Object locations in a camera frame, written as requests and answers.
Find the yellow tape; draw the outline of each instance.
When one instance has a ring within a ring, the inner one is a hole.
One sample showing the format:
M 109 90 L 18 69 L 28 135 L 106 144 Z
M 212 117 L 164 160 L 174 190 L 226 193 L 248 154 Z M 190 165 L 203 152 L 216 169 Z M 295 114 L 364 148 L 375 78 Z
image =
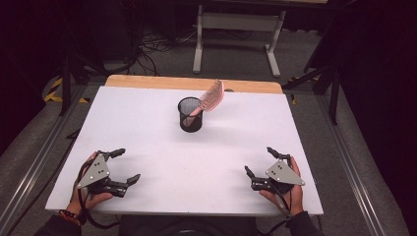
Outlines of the yellow tape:
M 51 89 L 49 90 L 48 95 L 43 99 L 44 101 L 57 101 L 57 102 L 62 102 L 63 98 L 60 96 L 54 96 L 56 90 L 58 90 L 59 86 L 62 84 L 62 78 L 57 79 Z M 89 103 L 90 99 L 89 98 L 81 98 L 80 102 L 82 103 Z

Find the white tabletop surface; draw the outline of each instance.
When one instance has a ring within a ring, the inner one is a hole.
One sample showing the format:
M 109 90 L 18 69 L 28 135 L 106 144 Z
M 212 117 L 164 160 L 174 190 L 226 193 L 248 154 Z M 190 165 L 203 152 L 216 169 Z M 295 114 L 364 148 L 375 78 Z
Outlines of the white tabletop surface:
M 205 112 L 203 127 L 179 126 L 178 102 L 202 90 L 99 89 L 86 122 L 48 199 L 46 209 L 65 208 L 81 165 L 95 151 L 125 148 L 109 159 L 110 178 L 142 176 L 124 198 L 95 208 L 118 214 L 277 215 L 273 204 L 251 189 L 244 166 L 258 177 L 276 159 L 272 147 L 296 158 L 304 209 L 323 214 L 306 155 L 284 94 L 227 92 Z

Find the sleeve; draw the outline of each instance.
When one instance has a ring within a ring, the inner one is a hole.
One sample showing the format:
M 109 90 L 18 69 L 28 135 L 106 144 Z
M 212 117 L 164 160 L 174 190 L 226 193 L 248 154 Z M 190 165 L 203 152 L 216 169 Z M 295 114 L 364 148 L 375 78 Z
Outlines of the sleeve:
M 81 236 L 81 227 L 59 215 L 52 215 L 34 236 Z
M 306 211 L 292 216 L 285 226 L 289 228 L 291 236 L 325 236 L 322 231 L 316 228 Z

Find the bracelet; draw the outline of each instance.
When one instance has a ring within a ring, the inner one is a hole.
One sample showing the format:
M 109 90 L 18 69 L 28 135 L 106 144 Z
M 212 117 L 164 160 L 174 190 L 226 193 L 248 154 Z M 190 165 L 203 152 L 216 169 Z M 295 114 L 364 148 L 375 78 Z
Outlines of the bracelet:
M 62 218 L 68 221 L 75 223 L 79 227 L 81 227 L 82 225 L 86 223 L 86 221 L 83 220 L 84 217 L 82 217 L 81 215 L 76 216 L 74 213 L 71 213 L 65 209 L 59 210 L 59 216 L 61 216 Z

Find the pink object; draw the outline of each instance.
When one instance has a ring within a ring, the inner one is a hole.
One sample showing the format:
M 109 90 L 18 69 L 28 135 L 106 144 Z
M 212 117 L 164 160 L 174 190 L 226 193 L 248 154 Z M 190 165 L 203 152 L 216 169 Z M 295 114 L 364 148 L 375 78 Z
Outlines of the pink object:
M 200 111 L 211 111 L 215 109 L 215 107 L 223 100 L 224 97 L 224 85 L 223 82 L 220 80 L 215 80 L 214 84 L 211 86 L 209 90 L 207 90 L 201 97 L 200 97 L 200 104 L 199 106 L 191 112 L 189 118 L 187 118 L 187 124 L 191 124 L 194 120 L 193 116 L 199 114 Z

